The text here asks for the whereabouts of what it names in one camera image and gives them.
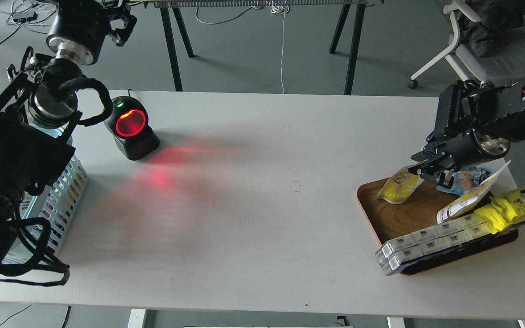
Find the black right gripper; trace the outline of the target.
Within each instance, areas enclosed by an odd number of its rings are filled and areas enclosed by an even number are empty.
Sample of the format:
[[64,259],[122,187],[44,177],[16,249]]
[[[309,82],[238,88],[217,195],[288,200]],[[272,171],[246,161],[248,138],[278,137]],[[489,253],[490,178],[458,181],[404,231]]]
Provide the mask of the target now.
[[494,138],[474,128],[452,138],[437,137],[431,132],[426,140],[422,157],[411,157],[415,164],[408,172],[443,188],[454,186],[455,170],[500,159],[510,148],[509,140]]

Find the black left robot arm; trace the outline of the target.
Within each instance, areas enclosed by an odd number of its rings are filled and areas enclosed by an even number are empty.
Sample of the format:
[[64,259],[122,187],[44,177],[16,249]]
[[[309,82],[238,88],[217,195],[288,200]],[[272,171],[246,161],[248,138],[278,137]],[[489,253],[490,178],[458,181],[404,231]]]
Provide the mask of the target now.
[[62,278],[43,287],[64,285],[69,266],[48,250],[51,223],[22,219],[25,193],[41,195],[61,176],[75,154],[67,142],[77,125],[107,120],[113,110],[108,89],[83,75],[83,65],[99,58],[106,36],[125,45],[137,18],[129,2],[104,6],[96,0],[53,0],[56,18],[46,36],[52,56],[25,51],[21,67],[8,69],[10,83],[0,94],[0,274],[19,280],[32,270],[58,272]]

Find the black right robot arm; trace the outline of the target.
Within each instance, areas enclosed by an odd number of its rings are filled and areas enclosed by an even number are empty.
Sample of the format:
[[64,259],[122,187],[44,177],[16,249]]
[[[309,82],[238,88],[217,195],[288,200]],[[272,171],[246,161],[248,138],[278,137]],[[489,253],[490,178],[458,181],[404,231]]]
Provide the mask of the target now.
[[444,188],[453,174],[503,158],[525,140],[525,82],[498,87],[458,81],[439,96],[435,126],[408,172]]

